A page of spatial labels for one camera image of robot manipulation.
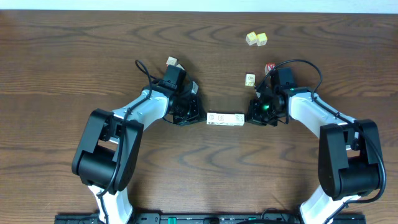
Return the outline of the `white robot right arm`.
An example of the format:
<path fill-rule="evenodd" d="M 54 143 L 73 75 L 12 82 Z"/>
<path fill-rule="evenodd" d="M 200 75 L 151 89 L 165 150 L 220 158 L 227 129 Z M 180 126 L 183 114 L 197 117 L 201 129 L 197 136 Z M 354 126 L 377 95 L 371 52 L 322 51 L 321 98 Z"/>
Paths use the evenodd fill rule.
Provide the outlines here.
<path fill-rule="evenodd" d="M 296 120 L 319 140 L 319 187 L 299 208 L 302 223 L 331 223 L 351 203 L 371 203 L 386 188 L 379 131 L 370 119 L 341 114 L 308 87 L 258 86 L 247 121 L 277 126 Z"/>

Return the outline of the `blue edged picture block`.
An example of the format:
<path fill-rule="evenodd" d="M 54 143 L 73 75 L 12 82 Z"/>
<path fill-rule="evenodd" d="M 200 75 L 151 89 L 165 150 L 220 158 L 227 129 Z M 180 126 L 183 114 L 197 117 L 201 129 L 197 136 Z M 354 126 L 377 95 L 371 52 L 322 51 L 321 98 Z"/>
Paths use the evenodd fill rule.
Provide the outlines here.
<path fill-rule="evenodd" d="M 236 125 L 243 126 L 245 123 L 245 115 L 244 114 L 235 114 Z"/>

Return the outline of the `red edged wooden block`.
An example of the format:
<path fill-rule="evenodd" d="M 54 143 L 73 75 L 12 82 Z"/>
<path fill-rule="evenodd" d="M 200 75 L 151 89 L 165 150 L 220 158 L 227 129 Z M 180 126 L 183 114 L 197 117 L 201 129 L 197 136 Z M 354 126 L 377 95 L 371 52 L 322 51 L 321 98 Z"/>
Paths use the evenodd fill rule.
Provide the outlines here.
<path fill-rule="evenodd" d="M 224 116 L 224 121 L 231 126 L 236 125 L 237 120 L 236 120 L 236 115 L 235 114 L 225 114 Z"/>

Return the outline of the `blue letter X block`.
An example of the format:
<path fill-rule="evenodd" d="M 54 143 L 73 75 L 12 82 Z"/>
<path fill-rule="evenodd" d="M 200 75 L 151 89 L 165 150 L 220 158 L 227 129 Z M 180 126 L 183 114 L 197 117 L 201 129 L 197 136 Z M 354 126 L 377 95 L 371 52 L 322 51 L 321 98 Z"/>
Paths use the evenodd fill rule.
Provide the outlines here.
<path fill-rule="evenodd" d="M 216 116 L 217 125 L 226 125 L 227 120 L 225 120 L 225 114 L 217 114 Z"/>

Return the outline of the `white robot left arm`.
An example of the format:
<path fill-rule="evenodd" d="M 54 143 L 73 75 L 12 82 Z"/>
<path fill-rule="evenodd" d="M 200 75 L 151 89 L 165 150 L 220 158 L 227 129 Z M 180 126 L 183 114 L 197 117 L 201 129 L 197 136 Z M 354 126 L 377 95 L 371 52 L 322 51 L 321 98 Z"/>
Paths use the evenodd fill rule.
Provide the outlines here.
<path fill-rule="evenodd" d="M 72 161 L 72 172 L 95 195 L 102 223 L 127 223 L 133 207 L 127 195 L 143 132 L 167 114 L 184 126 L 205 120 L 198 85 L 173 89 L 151 83 L 128 105 L 113 111 L 91 112 Z"/>

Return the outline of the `green edged wooden block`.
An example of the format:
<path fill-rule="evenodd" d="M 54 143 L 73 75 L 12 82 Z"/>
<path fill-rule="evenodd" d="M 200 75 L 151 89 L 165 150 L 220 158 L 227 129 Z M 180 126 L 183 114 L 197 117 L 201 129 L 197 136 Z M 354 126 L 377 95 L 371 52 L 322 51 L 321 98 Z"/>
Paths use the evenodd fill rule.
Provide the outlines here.
<path fill-rule="evenodd" d="M 216 124 L 216 122 L 217 122 L 216 116 L 217 116 L 216 113 L 207 113 L 206 123 L 207 124 Z"/>

